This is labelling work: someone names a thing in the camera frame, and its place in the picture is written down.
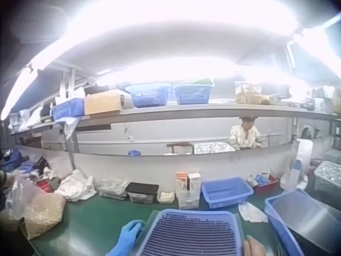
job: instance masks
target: metal shelf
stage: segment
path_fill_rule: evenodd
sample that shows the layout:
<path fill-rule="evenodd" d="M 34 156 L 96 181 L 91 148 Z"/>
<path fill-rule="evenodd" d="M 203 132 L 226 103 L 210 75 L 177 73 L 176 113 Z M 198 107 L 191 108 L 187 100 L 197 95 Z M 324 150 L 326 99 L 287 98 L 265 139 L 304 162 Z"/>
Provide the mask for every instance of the metal shelf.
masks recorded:
<path fill-rule="evenodd" d="M 101 113 L 91 116 L 83 116 L 77 127 L 91 127 L 112 123 L 128 123 L 140 121 L 156 121 L 170 119 L 189 118 L 214 118 L 214 117 L 299 117 L 309 119 L 333 120 L 340 118 L 337 115 L 329 115 L 308 111 L 302 108 L 290 108 L 283 106 L 263 105 L 238 105 L 238 104 L 208 104 L 208 105 L 175 105 L 165 107 L 128 109 L 116 112 Z M 30 130 L 20 131 L 14 134 L 25 132 L 41 132 L 51 129 L 55 123 L 44 123 L 34 125 Z"/>

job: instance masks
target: blue plastic bin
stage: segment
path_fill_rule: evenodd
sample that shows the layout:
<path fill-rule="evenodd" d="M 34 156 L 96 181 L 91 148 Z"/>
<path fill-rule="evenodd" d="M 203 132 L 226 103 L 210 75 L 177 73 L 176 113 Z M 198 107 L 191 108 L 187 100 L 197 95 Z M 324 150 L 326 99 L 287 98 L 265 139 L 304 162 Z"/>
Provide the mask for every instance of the blue plastic bin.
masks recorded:
<path fill-rule="evenodd" d="M 163 210 L 156 216 L 136 255 L 241 256 L 236 217 L 227 211 Z"/>
<path fill-rule="evenodd" d="M 52 108 L 53 119 L 84 116 L 84 99 L 73 98 Z"/>
<path fill-rule="evenodd" d="M 177 84 L 173 86 L 179 105 L 208 104 L 212 84 Z"/>
<path fill-rule="evenodd" d="M 201 191 L 211 209 L 239 204 L 254 193 L 241 177 L 203 182 Z"/>
<path fill-rule="evenodd" d="M 5 159 L 1 160 L 1 170 L 4 172 L 11 172 L 15 168 L 18 168 L 22 162 L 22 156 L 18 149 L 12 149 L 12 154 L 10 159 L 6 161 Z"/>
<path fill-rule="evenodd" d="M 272 224 L 273 228 L 276 230 L 276 233 L 281 238 L 285 248 L 287 249 L 290 256 L 304 256 L 304 253 L 299 247 L 296 239 L 288 229 L 288 227 L 285 225 L 285 223 L 282 221 L 281 217 L 277 214 L 276 210 L 272 207 L 272 203 L 281 197 L 283 194 L 286 194 L 289 192 L 284 192 L 279 196 L 273 196 L 269 197 L 265 200 L 265 214 L 267 215 L 268 219 L 270 220 L 270 223 Z"/>
<path fill-rule="evenodd" d="M 141 84 L 131 85 L 125 88 L 133 99 L 136 108 L 158 107 L 167 105 L 170 84 Z"/>

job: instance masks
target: ceiling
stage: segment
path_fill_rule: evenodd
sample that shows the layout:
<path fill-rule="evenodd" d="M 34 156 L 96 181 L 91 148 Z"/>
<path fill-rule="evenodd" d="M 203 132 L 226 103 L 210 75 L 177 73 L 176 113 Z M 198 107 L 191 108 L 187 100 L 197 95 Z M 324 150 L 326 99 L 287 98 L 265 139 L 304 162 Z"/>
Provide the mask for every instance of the ceiling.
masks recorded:
<path fill-rule="evenodd" d="M 9 29 L 2 29 L 2 38 L 7 38 L 7 47 L 2 43 L 2 103 L 9 94 L 15 76 L 39 51 L 58 39 L 65 30 L 67 22 L 80 10 L 81 6 L 92 0 L 49 0 L 36 1 L 38 4 L 21 5 L 10 15 Z M 333 17 L 337 10 L 322 0 L 281 0 L 299 17 L 305 26 L 315 26 Z M 121 67 L 150 58 L 166 58 L 174 55 L 216 56 L 233 62 L 254 63 L 269 55 L 274 48 L 282 45 L 286 38 L 260 30 L 238 27 L 208 26 L 200 23 L 163 24 L 151 27 L 134 27 L 99 36 L 76 46 L 60 57 L 91 70 L 102 71 L 111 67 Z M 55 72 L 46 71 L 29 89 L 45 87 L 36 97 L 43 99 L 50 92 L 57 91 L 59 77 Z M 25 92 L 19 106 L 29 107 L 38 100 L 28 97 Z"/>

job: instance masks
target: green table surface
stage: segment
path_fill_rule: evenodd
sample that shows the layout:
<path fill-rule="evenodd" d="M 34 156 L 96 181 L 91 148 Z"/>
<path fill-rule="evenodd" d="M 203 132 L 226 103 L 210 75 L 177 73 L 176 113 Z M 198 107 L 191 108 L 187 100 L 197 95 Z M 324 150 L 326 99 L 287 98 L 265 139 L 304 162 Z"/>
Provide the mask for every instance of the green table surface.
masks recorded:
<path fill-rule="evenodd" d="M 247 201 L 264 210 L 267 197 L 281 193 L 253 195 Z M 177 201 L 165 204 L 133 204 L 98 195 L 81 202 L 67 203 L 61 223 L 50 231 L 31 240 L 40 255 L 100 256 L 109 252 L 116 244 L 122 226 L 134 219 L 147 221 L 153 210 L 178 208 Z M 208 210 L 203 198 L 198 210 Z M 220 208 L 239 214 L 238 206 Z M 266 255 L 287 255 L 270 223 L 252 223 L 240 216 L 243 233 L 260 241 L 266 248 Z"/>

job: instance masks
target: blue glove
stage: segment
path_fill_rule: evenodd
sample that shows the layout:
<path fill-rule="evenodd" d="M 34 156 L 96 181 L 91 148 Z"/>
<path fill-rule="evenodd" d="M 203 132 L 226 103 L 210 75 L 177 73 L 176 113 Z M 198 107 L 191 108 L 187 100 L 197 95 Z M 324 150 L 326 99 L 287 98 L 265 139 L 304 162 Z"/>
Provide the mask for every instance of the blue glove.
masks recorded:
<path fill-rule="evenodd" d="M 122 227 L 117 244 L 107 253 L 107 256 L 128 256 L 135 245 L 143 225 L 144 222 L 142 220 L 132 220 Z"/>

